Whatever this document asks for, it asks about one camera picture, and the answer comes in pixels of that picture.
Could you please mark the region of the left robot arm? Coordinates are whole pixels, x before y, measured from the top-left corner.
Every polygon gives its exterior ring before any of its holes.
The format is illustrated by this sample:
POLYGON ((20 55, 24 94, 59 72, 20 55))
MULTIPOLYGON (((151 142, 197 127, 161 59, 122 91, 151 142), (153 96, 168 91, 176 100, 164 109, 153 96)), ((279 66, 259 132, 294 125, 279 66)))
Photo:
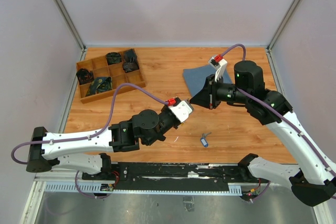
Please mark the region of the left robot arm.
POLYGON ((95 174, 102 180, 108 179, 112 175, 112 166, 100 155, 89 158, 87 152, 137 151, 140 145, 150 146, 155 141, 165 141, 165 133, 177 129, 192 112, 184 105, 164 106, 161 113, 147 109, 127 121, 109 126, 101 134, 97 131, 57 134, 37 127, 29 148, 26 170, 48 172, 58 165, 95 174))

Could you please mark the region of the key with light blue tag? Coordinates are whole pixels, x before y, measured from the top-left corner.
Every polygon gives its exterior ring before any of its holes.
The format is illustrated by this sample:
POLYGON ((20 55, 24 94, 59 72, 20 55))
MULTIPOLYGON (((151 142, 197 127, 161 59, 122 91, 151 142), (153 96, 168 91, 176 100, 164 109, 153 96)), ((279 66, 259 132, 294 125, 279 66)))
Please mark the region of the key with light blue tag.
POLYGON ((200 138, 200 142, 201 142, 201 144, 204 146, 204 147, 208 147, 208 141, 207 141, 207 136, 208 135, 210 135, 211 134, 211 132, 209 132, 209 133, 203 133, 202 134, 202 136, 201 136, 201 138, 200 138))

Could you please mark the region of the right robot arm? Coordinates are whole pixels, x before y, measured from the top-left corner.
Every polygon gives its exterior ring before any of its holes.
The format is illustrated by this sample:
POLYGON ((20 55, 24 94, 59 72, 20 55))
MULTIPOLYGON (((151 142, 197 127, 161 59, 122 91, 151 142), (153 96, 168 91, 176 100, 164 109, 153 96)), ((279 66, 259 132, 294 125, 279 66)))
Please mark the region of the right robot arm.
POLYGON ((266 89, 262 68, 253 61, 240 61, 234 65, 235 82, 230 84, 223 82, 224 59, 208 63, 216 72, 206 77, 202 90, 190 102, 207 109, 215 109, 221 102, 244 106, 297 161, 283 165, 248 154, 238 164, 238 177, 244 182, 260 178, 280 184, 311 207, 335 198, 335 163, 312 140, 287 99, 266 89))

